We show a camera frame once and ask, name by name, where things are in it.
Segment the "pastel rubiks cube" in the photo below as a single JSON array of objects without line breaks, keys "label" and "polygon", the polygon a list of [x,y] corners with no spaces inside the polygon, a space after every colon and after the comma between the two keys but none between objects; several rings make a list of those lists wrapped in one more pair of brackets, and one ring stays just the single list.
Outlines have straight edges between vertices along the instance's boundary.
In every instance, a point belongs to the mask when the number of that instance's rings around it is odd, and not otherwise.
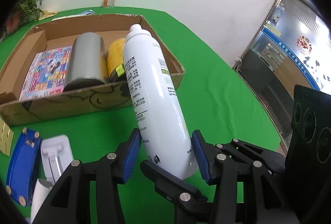
[{"label": "pastel rubiks cube", "polygon": [[13,136],[14,132],[5,121],[0,118],[0,148],[1,152],[6,156],[10,156]]}]

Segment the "glass door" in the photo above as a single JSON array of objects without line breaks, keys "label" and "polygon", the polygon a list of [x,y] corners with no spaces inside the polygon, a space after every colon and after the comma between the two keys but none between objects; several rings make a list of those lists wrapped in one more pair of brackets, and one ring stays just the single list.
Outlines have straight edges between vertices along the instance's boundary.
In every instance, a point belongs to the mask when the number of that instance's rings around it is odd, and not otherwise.
[{"label": "glass door", "polygon": [[275,0],[234,68],[263,104],[286,153],[295,85],[330,93],[330,29],[308,1]]}]

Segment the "blue stapler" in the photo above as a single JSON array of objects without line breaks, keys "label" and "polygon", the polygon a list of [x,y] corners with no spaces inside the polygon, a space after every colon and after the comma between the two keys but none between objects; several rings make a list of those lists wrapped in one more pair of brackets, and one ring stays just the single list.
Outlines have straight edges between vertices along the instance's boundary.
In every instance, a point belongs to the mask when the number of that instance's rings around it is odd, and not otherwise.
[{"label": "blue stapler", "polygon": [[8,166],[7,194],[20,206],[31,205],[40,156],[41,137],[38,131],[22,129]]}]

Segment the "silver tape roll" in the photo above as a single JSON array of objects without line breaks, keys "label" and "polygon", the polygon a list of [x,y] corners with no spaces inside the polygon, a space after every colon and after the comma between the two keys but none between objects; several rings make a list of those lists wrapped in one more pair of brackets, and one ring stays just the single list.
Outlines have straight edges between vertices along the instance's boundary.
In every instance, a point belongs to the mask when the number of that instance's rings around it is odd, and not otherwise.
[{"label": "silver tape roll", "polygon": [[102,37],[93,32],[75,39],[64,90],[77,90],[108,83],[108,71]]}]

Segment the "potted green plant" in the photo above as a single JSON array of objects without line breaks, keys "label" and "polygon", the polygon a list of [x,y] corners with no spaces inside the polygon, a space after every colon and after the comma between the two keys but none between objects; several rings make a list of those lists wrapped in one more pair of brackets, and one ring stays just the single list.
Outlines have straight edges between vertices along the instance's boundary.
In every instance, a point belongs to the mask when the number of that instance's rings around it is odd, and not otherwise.
[{"label": "potted green plant", "polygon": [[12,35],[21,26],[39,20],[43,0],[18,0],[5,22],[7,35]]}]

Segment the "white plastic hook holder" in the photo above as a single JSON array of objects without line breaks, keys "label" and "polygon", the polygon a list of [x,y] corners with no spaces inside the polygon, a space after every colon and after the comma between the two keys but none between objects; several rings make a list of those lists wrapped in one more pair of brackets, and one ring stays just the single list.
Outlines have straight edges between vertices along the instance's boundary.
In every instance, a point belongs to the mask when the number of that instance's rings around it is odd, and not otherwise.
[{"label": "white plastic hook holder", "polygon": [[43,139],[40,145],[40,153],[46,179],[55,184],[73,161],[68,136],[58,135]]}]

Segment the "colourful board game box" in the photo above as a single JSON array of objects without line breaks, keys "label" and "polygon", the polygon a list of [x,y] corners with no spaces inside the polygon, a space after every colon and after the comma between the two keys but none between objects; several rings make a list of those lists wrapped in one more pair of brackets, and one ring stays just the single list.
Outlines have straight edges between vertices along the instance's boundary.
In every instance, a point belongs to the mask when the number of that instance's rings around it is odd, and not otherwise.
[{"label": "colourful board game box", "polygon": [[36,54],[29,67],[19,100],[61,94],[64,89],[72,47],[62,47]]}]

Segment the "light blue face mask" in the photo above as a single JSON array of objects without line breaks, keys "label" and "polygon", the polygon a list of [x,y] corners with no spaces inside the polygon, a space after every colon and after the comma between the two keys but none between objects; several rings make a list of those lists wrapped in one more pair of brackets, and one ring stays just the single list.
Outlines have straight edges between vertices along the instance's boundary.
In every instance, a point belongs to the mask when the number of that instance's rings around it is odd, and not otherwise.
[{"label": "light blue face mask", "polygon": [[85,10],[85,11],[79,13],[79,16],[87,16],[87,15],[92,15],[92,14],[95,14],[95,11],[90,9],[90,10]]}]

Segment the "brown cardboard box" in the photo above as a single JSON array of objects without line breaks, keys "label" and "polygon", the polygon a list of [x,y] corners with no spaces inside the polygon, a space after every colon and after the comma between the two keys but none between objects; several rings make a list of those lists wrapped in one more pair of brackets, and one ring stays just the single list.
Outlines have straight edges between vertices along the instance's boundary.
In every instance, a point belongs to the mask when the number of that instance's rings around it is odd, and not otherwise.
[{"label": "brown cardboard box", "polygon": [[29,29],[1,68],[1,118],[11,126],[131,106],[121,41],[140,15],[53,20]]}]

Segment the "yellow paper scrap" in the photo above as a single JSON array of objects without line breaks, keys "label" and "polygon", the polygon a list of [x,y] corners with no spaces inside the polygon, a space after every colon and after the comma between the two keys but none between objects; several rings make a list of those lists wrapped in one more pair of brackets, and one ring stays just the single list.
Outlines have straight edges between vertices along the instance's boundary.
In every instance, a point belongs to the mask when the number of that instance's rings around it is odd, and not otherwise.
[{"label": "yellow paper scrap", "polygon": [[40,13],[40,16],[39,16],[39,19],[38,20],[43,20],[43,19],[47,19],[47,18],[51,18],[55,15],[57,15],[58,12],[49,12],[47,10],[43,10],[41,13]]}]

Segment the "white spray bottle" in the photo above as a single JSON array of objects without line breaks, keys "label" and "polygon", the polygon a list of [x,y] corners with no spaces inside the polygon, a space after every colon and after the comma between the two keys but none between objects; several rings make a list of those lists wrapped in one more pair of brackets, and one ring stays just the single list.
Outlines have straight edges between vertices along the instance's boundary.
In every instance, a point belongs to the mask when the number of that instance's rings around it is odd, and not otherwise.
[{"label": "white spray bottle", "polygon": [[185,118],[161,46],[141,25],[126,36],[124,68],[148,160],[187,179],[198,169]]}]

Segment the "yellow tape roll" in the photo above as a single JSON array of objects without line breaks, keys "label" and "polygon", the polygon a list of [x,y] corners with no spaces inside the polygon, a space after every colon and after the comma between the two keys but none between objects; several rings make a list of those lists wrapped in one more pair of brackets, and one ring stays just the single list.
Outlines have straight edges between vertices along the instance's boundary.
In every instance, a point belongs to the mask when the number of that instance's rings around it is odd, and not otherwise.
[{"label": "yellow tape roll", "polygon": [[113,41],[106,50],[106,65],[111,83],[125,80],[123,49],[125,38]]}]

